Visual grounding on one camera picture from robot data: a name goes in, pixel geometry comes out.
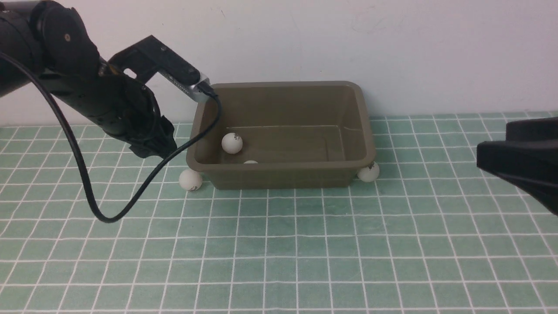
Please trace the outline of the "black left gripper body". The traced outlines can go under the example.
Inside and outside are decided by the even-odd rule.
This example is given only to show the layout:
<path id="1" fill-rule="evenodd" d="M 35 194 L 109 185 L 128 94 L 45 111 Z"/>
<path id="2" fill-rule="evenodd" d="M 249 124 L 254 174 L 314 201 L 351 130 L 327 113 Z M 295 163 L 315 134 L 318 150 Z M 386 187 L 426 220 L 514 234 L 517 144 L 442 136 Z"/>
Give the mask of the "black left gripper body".
<path id="1" fill-rule="evenodd" d="M 161 116 L 158 123 L 155 124 L 154 131 L 141 139 L 132 139 L 129 149 L 140 158 L 160 157 L 165 159 L 177 149 L 174 131 L 175 127 L 171 121 L 165 116 Z"/>

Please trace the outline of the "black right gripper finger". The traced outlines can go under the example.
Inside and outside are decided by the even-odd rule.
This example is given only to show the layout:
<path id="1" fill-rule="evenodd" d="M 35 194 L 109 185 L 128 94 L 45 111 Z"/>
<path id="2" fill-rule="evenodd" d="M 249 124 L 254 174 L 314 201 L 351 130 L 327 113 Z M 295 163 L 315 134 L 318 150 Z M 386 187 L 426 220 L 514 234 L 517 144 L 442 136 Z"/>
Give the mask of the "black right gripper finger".
<path id="1" fill-rule="evenodd" d="M 504 140 L 476 146 L 476 166 L 534 197 L 558 214 L 558 118 L 506 124 Z"/>

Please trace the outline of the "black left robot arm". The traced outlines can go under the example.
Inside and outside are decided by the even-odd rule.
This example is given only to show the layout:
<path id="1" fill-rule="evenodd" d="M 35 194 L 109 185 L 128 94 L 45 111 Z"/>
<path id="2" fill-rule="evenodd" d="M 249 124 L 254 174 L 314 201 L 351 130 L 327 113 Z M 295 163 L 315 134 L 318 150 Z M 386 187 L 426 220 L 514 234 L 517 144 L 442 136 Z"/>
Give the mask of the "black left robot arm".
<path id="1" fill-rule="evenodd" d="M 75 8 L 52 0 L 2 1 L 1 52 L 138 157 L 166 158 L 176 150 L 175 129 L 155 95 L 99 55 Z"/>

